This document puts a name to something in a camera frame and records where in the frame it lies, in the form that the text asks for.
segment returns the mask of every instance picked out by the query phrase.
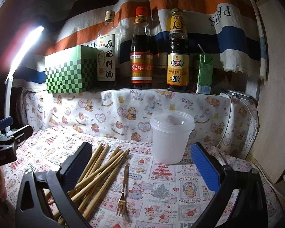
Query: wooden fork handle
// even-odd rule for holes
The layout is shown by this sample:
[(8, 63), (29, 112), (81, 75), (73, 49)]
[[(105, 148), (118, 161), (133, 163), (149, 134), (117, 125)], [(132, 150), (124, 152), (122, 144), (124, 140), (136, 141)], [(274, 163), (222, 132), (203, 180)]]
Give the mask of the wooden fork handle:
[(129, 175), (129, 166), (126, 164), (125, 171), (124, 171), (124, 182), (122, 186), (122, 191), (125, 191), (125, 183), (128, 181), (128, 175)]

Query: human hand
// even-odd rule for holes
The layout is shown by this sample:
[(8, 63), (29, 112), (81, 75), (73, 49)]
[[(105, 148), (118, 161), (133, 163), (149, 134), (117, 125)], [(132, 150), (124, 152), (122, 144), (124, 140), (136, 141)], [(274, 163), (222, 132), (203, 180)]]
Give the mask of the human hand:
[(7, 198), (8, 193), (5, 187), (5, 179), (3, 173), (3, 166), (0, 166), (0, 200), (3, 202)]

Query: gold fork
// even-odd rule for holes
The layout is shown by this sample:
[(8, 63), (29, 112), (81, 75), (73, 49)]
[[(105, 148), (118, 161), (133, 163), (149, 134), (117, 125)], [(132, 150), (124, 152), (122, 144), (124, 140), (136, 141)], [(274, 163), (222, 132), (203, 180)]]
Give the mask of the gold fork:
[(129, 174), (129, 166), (126, 165), (125, 171), (124, 171), (124, 182), (123, 182), (123, 186), (122, 186), (122, 195), (121, 195), (119, 202), (118, 202), (116, 216), (118, 215), (118, 212), (119, 212), (119, 216), (120, 216), (120, 214), (123, 216), (123, 214), (125, 212), (126, 201), (125, 201), (124, 191), (125, 191), (125, 184), (128, 181), (128, 174)]

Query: lamp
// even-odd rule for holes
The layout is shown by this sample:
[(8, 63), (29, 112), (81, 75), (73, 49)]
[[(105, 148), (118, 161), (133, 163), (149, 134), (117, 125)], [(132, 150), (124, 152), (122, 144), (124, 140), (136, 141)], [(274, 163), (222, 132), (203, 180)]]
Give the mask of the lamp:
[[(37, 27), (35, 30), (33, 30), (24, 41), (22, 47), (20, 48), (19, 52), (15, 56), (14, 60), (11, 63), (11, 69), (8, 73), (8, 76), (5, 80), (6, 90), (5, 90), (5, 105), (4, 105), (4, 117), (7, 118), (10, 115), (10, 102), (11, 102), (11, 87), (13, 83), (13, 75), (21, 63), (23, 57), (28, 52), (30, 47), (37, 41), (40, 34), (43, 31), (43, 26)], [(7, 136), (10, 132), (10, 127), (8, 126), (5, 128), (5, 132), (7, 133)]]

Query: white plastic bucket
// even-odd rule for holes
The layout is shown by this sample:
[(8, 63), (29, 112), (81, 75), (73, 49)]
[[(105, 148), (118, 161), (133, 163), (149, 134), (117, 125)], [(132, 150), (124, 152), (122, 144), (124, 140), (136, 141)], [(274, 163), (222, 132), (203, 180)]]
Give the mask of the white plastic bucket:
[(153, 129), (153, 157), (163, 164), (176, 164), (183, 158), (194, 117), (179, 111), (157, 111), (150, 119)]

